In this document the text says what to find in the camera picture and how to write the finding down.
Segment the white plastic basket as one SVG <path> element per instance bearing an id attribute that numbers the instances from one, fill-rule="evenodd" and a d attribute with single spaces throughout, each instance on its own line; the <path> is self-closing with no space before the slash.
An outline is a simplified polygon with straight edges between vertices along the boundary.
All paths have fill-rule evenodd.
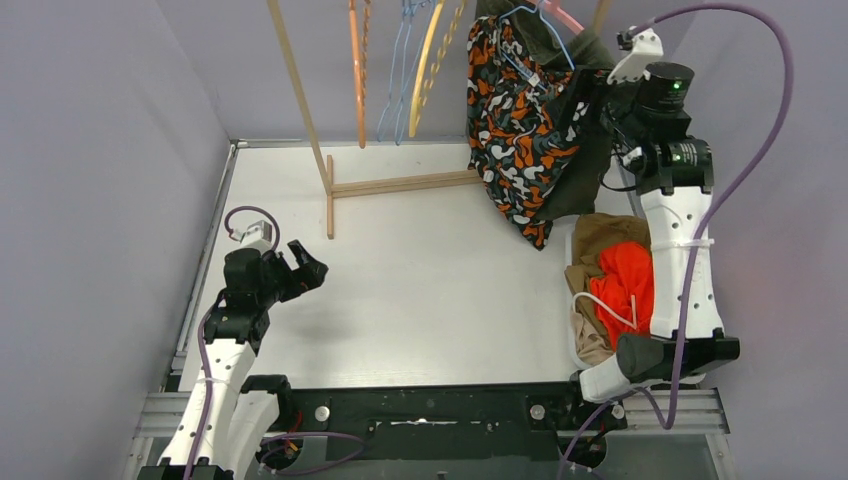
<path id="1" fill-rule="evenodd" d="M 704 379 L 713 331 L 708 236 L 652 243 L 646 222 L 591 215 L 571 234 L 570 332 L 585 396 Z"/>

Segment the olive brown shorts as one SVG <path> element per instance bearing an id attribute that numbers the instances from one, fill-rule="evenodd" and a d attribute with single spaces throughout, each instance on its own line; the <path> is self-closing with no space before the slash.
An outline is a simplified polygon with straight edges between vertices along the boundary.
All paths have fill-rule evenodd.
<path id="1" fill-rule="evenodd" d="M 636 242 L 650 247 L 650 233 L 646 220 L 632 215 L 593 213 L 579 216 L 571 234 L 571 262 L 564 275 L 573 294 L 589 291 L 589 280 L 600 277 L 599 255 L 614 245 Z"/>

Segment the wooden clothes hanger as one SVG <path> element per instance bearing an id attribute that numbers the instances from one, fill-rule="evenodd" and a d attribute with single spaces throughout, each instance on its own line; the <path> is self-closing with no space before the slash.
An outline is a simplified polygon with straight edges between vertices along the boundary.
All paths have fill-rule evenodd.
<path id="1" fill-rule="evenodd" d="M 356 101 L 357 141 L 360 149 L 365 149 L 367 145 L 367 60 L 371 7 L 371 0 L 363 1 L 362 8 L 359 8 L 359 1 L 350 0 L 348 3 Z"/>

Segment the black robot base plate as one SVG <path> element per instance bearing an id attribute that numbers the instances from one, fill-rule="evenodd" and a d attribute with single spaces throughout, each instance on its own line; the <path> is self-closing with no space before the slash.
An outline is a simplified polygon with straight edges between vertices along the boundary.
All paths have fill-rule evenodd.
<path id="1" fill-rule="evenodd" d="M 624 431 L 619 402 L 586 401 L 575 381 L 468 386 L 291 389 L 296 420 L 271 429 L 255 460 L 294 476 L 311 432 L 322 461 L 488 460 L 517 457 L 580 466 L 603 460 L 606 435 Z"/>

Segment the light blue wire hanger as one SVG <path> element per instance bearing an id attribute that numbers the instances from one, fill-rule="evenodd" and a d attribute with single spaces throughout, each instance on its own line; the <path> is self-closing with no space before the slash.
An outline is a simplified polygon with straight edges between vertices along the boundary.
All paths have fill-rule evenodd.
<path id="1" fill-rule="evenodd" d="M 403 0 L 400 2 L 400 20 L 392 47 L 391 64 L 386 102 L 380 114 L 377 126 L 376 139 L 378 142 L 386 140 L 388 129 L 394 125 L 392 141 L 399 146 L 402 142 L 402 130 L 400 127 L 400 115 L 404 108 L 406 58 L 408 39 L 411 35 L 414 17 L 417 11 L 414 1 Z"/>

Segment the red orange shorts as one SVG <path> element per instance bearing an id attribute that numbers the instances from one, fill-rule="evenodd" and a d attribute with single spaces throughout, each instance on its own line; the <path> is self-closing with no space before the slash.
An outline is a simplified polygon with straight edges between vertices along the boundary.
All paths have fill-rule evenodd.
<path id="1" fill-rule="evenodd" d="M 613 351 L 622 334 L 649 336 L 654 312 L 653 262 L 649 251 L 636 242 L 604 249 L 598 257 L 600 277 L 589 281 L 590 301 L 606 329 Z"/>

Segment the orange camouflage print shorts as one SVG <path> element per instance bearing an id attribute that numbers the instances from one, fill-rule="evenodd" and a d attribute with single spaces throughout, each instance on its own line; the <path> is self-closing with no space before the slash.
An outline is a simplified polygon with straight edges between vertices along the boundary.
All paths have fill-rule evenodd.
<path id="1" fill-rule="evenodd" d="M 496 16 L 475 20 L 467 50 L 468 167 L 503 217 L 542 250 L 553 224 L 539 213 L 583 138 L 556 127 L 546 109 L 573 70 L 537 62 L 513 23 Z"/>

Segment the beige shorts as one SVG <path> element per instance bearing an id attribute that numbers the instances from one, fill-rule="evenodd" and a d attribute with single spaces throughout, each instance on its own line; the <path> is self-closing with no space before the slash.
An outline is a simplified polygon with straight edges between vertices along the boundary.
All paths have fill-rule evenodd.
<path id="1" fill-rule="evenodd" d="M 594 312 L 585 312 L 576 307 L 571 311 L 570 320 L 575 334 L 575 352 L 583 363 L 595 366 L 614 354 L 606 327 Z"/>

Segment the cream wooden hanger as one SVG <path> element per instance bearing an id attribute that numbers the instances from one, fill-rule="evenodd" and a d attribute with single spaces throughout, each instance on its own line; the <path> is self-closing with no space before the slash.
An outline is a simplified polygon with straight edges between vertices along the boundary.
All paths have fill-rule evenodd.
<path id="1" fill-rule="evenodd" d="M 411 138 L 417 136 L 418 127 L 422 118 L 423 109 L 426 106 L 428 95 L 433 87 L 435 78 L 440 71 L 442 62 L 446 56 L 448 47 L 451 45 L 456 34 L 461 17 L 468 4 L 467 0 L 460 0 L 457 4 L 453 17 L 444 32 L 441 43 L 435 49 L 434 59 L 430 59 L 433 50 L 436 33 L 439 28 L 442 13 L 446 8 L 445 0 L 435 1 L 433 12 L 430 16 L 421 45 L 421 55 L 415 73 L 415 83 L 410 100 L 408 135 Z"/>

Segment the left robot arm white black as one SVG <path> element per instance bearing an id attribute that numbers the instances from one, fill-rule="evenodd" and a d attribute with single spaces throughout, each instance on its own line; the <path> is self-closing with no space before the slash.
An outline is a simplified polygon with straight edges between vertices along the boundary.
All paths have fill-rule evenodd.
<path id="1" fill-rule="evenodd" d="M 168 445 L 139 478 L 242 479 L 269 428 L 296 420 L 287 377 L 250 372 L 271 308 L 319 288 L 328 272 L 299 241 L 287 247 L 294 266 L 255 246 L 226 255 L 225 285 L 197 330 L 197 379 Z"/>

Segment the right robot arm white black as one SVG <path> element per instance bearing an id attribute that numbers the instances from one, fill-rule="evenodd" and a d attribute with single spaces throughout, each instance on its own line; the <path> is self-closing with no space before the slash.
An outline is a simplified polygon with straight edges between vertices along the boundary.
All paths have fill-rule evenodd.
<path id="1" fill-rule="evenodd" d="M 709 145 L 687 132 L 693 76 L 668 62 L 622 78 L 581 67 L 562 97 L 567 125 L 611 139 L 644 214 L 582 215 L 573 227 L 564 275 L 579 389 L 563 398 L 562 411 L 578 427 L 596 420 L 604 401 L 700 380 L 740 355 L 712 284 L 713 161 Z"/>

